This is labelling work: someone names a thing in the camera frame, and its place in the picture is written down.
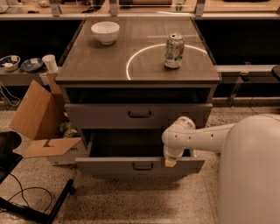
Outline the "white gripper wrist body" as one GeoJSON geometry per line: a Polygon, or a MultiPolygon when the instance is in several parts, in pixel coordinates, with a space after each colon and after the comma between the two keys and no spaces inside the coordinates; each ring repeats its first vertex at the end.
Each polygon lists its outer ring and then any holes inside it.
{"type": "Polygon", "coordinates": [[[174,149],[166,145],[164,146],[164,157],[167,160],[177,161],[182,157],[183,153],[183,149],[174,149]]]}

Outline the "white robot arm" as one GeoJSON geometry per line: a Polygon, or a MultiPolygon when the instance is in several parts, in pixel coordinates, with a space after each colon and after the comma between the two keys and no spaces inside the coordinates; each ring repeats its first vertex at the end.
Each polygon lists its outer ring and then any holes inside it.
{"type": "Polygon", "coordinates": [[[220,154],[218,224],[280,224],[280,115],[204,129],[181,116],[162,141],[169,167],[185,149],[220,154]]]}

